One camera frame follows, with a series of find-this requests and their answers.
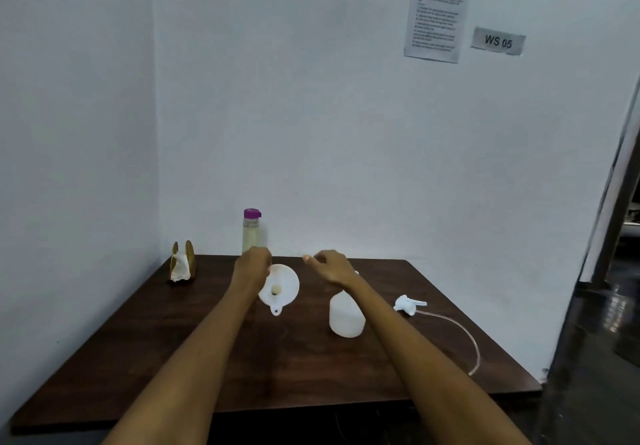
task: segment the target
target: hand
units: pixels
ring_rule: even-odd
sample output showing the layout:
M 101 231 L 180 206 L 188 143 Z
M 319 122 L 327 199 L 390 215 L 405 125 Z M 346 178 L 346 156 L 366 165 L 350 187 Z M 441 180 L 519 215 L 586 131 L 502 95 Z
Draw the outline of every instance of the hand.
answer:
M 252 246 L 234 264 L 234 274 L 228 291 L 237 291 L 253 299 L 258 296 L 269 276 L 271 252 L 267 248 Z
M 320 251 L 315 257 L 304 255 L 302 259 L 327 282 L 345 290 L 361 280 L 347 257 L 336 250 Z

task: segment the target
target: forearm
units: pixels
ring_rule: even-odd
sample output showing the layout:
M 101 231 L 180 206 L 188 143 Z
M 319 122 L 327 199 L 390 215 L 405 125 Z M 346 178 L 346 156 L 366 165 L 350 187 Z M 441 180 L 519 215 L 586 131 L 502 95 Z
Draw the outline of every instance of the forearm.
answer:
M 493 400 L 363 279 L 349 293 L 387 351 L 439 444 L 527 444 Z
M 254 297 L 228 291 L 160 369 L 104 443 L 206 443 L 227 360 Z

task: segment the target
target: paper sign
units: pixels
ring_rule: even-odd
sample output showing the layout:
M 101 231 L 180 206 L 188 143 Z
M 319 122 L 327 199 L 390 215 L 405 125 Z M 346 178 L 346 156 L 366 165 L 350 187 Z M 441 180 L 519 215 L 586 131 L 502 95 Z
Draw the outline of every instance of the paper sign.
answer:
M 458 62 L 469 0 L 411 0 L 404 55 Z
M 476 27 L 471 47 L 508 55 L 522 55 L 524 35 L 508 34 L 499 30 Z

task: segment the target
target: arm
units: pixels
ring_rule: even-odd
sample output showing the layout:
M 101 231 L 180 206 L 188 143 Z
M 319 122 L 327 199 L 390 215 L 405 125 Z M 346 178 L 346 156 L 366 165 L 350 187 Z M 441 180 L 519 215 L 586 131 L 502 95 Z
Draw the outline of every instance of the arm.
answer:
M 344 255 L 324 251 L 303 259 L 356 301 L 439 444 L 530 443 L 487 393 L 356 274 Z
M 267 248 L 236 260 L 227 292 L 151 380 L 103 445 L 204 444 L 244 315 L 269 274 Z

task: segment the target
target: bottle with purple cap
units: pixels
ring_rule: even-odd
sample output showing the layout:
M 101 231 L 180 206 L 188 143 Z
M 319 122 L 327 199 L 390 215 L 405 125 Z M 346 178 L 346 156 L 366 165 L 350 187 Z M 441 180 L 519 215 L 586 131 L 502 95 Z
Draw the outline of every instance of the bottle with purple cap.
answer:
M 262 213 L 258 209 L 244 209 L 244 220 L 242 222 L 242 252 L 252 246 L 260 246 L 258 227 Z

